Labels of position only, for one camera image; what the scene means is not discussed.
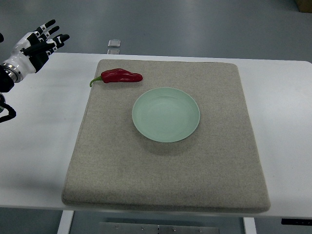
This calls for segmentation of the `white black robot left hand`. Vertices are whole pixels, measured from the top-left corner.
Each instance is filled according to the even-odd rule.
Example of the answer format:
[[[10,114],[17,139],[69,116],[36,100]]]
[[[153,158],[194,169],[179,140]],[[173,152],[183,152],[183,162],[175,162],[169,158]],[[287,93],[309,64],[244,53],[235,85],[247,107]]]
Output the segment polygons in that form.
[[[38,72],[49,57],[70,38],[68,34],[57,34],[59,26],[55,26],[55,23],[53,19],[27,33],[17,42],[2,66],[23,77]]]

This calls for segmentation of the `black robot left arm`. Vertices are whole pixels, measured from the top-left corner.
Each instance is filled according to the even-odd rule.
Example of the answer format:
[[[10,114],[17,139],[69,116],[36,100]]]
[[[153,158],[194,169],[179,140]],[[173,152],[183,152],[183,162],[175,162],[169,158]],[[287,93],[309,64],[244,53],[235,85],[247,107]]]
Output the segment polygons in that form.
[[[0,63],[0,112],[7,110],[7,115],[0,117],[0,122],[6,122],[16,117],[16,111],[13,107],[6,103],[3,93],[8,93],[14,83],[18,83],[23,79],[22,67],[19,64],[20,58],[18,53],[12,54],[9,59]]]

